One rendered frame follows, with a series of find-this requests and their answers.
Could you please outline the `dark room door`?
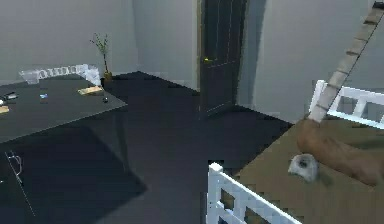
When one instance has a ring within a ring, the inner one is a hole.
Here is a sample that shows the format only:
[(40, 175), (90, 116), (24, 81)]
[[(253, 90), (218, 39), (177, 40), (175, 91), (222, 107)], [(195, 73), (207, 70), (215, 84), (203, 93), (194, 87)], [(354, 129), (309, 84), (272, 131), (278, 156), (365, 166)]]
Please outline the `dark room door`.
[(202, 3), (200, 116), (206, 118), (235, 105), (247, 0)]

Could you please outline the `tan flat book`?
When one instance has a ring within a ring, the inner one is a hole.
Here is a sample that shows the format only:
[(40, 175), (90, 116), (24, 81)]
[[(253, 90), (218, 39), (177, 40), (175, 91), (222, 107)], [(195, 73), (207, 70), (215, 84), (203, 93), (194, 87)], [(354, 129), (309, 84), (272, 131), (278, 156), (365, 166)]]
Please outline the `tan flat book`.
[(104, 89), (100, 86), (87, 87), (83, 89), (79, 89), (78, 93), (80, 95), (97, 95), (102, 94)]

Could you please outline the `green house plant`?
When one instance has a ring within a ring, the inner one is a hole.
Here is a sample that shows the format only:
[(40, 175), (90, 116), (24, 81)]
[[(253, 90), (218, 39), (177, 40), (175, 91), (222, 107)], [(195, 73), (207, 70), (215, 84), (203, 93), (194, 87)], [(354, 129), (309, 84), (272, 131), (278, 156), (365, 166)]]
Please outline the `green house plant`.
[(108, 64), (107, 64), (108, 35), (105, 34), (104, 36), (101, 36), (99, 33), (94, 33), (93, 37), (90, 39), (90, 42), (98, 48), (100, 54), (103, 56), (105, 70), (106, 72), (109, 72)]

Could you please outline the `dark grey desk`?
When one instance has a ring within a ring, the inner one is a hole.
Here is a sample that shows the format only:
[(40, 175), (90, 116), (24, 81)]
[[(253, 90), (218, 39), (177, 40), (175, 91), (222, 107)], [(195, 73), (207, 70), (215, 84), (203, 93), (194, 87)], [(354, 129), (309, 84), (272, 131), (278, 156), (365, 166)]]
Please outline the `dark grey desk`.
[(128, 163), (126, 103), (78, 93), (89, 85), (70, 75), (0, 86), (0, 224), (96, 224), (144, 192)]

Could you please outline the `white slatted chair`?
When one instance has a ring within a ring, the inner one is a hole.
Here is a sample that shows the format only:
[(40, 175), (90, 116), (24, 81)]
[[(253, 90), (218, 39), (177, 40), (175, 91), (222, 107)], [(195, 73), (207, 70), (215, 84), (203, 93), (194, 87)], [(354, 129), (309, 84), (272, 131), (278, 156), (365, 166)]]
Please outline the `white slatted chair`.
[(76, 74), (85, 80), (91, 82), (93, 85), (101, 85), (101, 77), (99, 69), (89, 64), (79, 64), (71, 66), (63, 66), (56, 68), (37, 69), (36, 73), (39, 79), (45, 79), (49, 77), (65, 76)]

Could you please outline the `white bed with brown cover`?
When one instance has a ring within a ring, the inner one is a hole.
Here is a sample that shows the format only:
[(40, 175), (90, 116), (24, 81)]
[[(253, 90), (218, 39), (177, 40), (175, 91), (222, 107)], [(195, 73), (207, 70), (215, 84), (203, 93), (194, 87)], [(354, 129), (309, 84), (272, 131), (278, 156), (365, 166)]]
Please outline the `white bed with brown cover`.
[[(321, 130), (384, 162), (384, 93), (342, 87)], [(384, 179), (368, 186), (318, 162), (313, 182), (289, 174), (298, 121), (235, 176), (212, 163), (206, 224), (384, 224)]]

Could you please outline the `clear pale box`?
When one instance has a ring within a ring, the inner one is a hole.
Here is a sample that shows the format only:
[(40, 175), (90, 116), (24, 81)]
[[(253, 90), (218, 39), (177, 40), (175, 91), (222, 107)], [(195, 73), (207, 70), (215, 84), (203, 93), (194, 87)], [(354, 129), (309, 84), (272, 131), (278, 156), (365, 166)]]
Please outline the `clear pale box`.
[(34, 84), (38, 84), (39, 83), (39, 72), (37, 70), (24, 70), (24, 71), (20, 71), (19, 75), (29, 85), (34, 85)]

